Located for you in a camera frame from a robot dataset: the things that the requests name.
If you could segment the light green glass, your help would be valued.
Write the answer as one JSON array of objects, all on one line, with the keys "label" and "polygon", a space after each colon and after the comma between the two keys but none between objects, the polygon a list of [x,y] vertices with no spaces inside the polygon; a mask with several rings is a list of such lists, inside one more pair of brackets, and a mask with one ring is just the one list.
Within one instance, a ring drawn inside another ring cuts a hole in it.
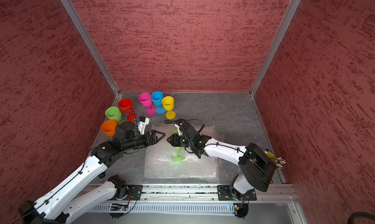
[{"label": "light green glass", "polygon": [[[179,136],[178,130],[173,130],[172,135],[174,136],[174,139],[176,139],[177,136]],[[181,147],[175,146],[177,156],[173,157],[171,160],[174,162],[181,162],[184,161],[185,158],[180,156],[180,149]]]}]

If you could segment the yellow glass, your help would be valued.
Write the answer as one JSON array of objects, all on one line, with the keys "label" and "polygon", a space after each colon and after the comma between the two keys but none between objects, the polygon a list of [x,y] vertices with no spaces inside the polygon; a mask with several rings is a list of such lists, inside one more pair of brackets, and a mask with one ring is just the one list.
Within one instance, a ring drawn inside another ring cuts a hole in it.
[{"label": "yellow glass", "polygon": [[167,119],[174,119],[176,117],[176,113],[173,111],[175,107],[174,98],[171,96],[166,96],[162,99],[163,108],[167,111],[166,118]]}]

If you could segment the pink glass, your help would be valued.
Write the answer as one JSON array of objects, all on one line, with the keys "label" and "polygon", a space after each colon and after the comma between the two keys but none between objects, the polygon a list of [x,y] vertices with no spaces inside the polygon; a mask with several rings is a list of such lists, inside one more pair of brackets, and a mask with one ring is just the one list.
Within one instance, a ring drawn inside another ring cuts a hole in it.
[{"label": "pink glass", "polygon": [[141,93],[138,97],[139,101],[141,104],[146,107],[146,113],[148,115],[153,115],[156,112],[156,109],[152,107],[153,101],[151,99],[151,94],[150,93]]}]

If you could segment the blue glass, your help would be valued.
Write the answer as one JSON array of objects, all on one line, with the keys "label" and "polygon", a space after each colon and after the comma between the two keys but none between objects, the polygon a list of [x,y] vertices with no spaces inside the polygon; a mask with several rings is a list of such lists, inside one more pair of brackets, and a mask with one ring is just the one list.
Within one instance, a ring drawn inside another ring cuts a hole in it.
[{"label": "blue glass", "polygon": [[156,113],[157,114],[163,114],[165,112],[165,109],[163,108],[163,105],[162,105],[163,97],[164,97],[164,95],[160,91],[156,91],[156,92],[153,92],[151,94],[152,102],[153,102],[153,104],[155,104],[157,106],[156,107]]}]

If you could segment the red wine glass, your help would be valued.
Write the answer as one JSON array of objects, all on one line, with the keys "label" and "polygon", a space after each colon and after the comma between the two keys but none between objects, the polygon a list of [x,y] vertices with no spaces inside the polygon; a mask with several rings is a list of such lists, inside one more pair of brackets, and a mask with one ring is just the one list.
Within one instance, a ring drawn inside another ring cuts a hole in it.
[{"label": "red wine glass", "polygon": [[137,115],[134,113],[133,103],[130,99],[122,99],[118,103],[118,107],[127,114],[127,120],[128,121],[135,121],[137,118]]}]

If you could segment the orange glass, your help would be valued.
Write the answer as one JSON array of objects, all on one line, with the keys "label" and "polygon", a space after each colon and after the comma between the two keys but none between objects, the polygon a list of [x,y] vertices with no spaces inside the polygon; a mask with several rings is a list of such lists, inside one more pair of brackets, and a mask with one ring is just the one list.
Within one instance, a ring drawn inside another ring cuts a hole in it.
[{"label": "orange glass", "polygon": [[101,131],[109,136],[113,137],[116,132],[117,122],[115,120],[107,120],[101,125]]}]

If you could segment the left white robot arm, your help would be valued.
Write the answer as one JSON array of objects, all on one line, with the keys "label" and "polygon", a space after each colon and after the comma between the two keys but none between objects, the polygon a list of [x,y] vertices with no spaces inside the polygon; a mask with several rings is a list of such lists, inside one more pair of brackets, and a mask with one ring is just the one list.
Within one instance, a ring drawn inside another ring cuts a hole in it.
[{"label": "left white robot arm", "polygon": [[127,151],[157,144],[166,135],[156,130],[146,131],[146,123],[123,122],[116,127],[109,141],[89,150],[86,160],[65,180],[36,201],[26,201],[19,207],[25,224],[70,224],[94,206],[109,199],[131,200],[127,182],[118,175],[108,178],[99,188],[77,198],[96,177],[103,176]]}]

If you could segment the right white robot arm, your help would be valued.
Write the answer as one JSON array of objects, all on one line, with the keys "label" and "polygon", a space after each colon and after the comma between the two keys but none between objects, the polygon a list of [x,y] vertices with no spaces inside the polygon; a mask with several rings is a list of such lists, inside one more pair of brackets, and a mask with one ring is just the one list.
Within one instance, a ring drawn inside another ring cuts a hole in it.
[{"label": "right white robot arm", "polygon": [[232,182],[233,193],[245,194],[256,189],[266,192],[273,183],[276,164],[256,144],[247,146],[232,145],[220,142],[210,136],[201,135],[200,131],[186,120],[165,120],[165,124],[174,124],[178,134],[167,139],[174,147],[187,147],[198,158],[202,156],[215,157],[237,165],[242,175],[238,175]]}]

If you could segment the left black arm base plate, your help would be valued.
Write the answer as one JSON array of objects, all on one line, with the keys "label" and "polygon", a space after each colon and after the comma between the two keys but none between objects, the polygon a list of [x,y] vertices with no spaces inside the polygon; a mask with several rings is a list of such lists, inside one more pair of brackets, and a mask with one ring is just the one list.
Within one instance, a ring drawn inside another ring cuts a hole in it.
[{"label": "left black arm base plate", "polygon": [[123,185],[118,189],[118,199],[128,200],[131,198],[140,200],[142,195],[143,186],[142,185]]}]

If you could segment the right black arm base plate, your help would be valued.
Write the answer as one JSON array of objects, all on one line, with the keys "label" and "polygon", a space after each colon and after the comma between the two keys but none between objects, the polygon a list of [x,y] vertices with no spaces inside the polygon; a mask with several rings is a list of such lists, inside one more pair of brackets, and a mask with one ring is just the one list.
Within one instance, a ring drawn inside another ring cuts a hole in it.
[{"label": "right black arm base plate", "polygon": [[256,201],[257,196],[255,189],[248,190],[245,194],[240,193],[233,186],[218,185],[218,199],[220,201]]}]

